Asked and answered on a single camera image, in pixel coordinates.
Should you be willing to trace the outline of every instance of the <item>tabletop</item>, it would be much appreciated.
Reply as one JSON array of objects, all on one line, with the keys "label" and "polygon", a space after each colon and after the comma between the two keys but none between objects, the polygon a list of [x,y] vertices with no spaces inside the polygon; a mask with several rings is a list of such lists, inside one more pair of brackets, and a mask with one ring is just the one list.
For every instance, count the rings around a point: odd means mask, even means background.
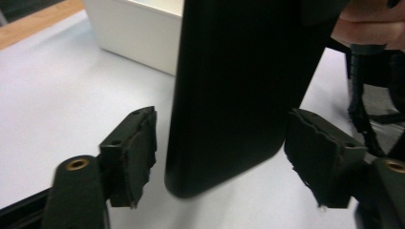
[{"label": "tabletop", "polygon": [[[345,57],[326,49],[301,108],[350,133]],[[63,160],[96,156],[134,110],[158,112],[157,164],[138,209],[109,208],[112,228],[355,228],[350,209],[318,208],[283,150],[191,199],[164,187],[175,76],[106,52],[84,11],[0,51],[0,208],[49,188]]]}]

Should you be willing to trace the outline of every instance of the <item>white surface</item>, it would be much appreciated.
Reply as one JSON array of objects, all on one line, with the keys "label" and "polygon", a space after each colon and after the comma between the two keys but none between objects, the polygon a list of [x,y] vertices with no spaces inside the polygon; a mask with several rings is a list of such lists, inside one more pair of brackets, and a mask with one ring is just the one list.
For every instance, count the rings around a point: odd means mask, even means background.
[{"label": "white surface", "polygon": [[98,45],[175,74],[182,0],[84,0]]},{"label": "white surface", "polygon": [[[303,108],[348,132],[344,68],[327,50]],[[122,118],[155,105],[158,162],[137,210],[110,209],[113,229],[354,228],[352,208],[317,208],[283,152],[198,198],[172,197],[163,176],[174,80],[99,49],[84,12],[1,51],[0,208],[48,188],[60,162],[96,156]]]}]

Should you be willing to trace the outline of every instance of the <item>white box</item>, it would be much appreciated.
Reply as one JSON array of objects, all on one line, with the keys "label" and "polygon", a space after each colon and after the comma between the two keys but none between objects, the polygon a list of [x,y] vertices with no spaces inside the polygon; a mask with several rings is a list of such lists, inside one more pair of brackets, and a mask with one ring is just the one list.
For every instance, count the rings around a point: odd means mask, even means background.
[{"label": "white box", "polygon": [[183,0],[83,0],[98,45],[175,74]]}]

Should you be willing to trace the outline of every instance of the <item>wooden floor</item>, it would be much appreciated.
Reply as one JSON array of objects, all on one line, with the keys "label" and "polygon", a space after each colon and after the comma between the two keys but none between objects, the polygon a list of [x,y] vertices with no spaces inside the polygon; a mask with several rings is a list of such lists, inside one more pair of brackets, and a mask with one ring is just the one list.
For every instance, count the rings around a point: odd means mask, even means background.
[{"label": "wooden floor", "polygon": [[65,0],[0,27],[0,50],[24,40],[83,9],[81,0]]}]

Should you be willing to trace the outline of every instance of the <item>finger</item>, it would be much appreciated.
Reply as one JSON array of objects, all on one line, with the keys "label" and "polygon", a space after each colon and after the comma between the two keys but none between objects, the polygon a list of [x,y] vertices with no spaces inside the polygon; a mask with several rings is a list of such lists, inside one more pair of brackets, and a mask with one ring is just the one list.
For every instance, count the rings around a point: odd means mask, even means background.
[{"label": "finger", "polygon": [[355,23],[339,19],[331,37],[358,45],[385,45],[387,49],[405,49],[405,22]]},{"label": "finger", "polygon": [[387,8],[388,0],[351,0],[340,17],[352,22],[397,22],[405,21],[405,1],[394,8]]}]

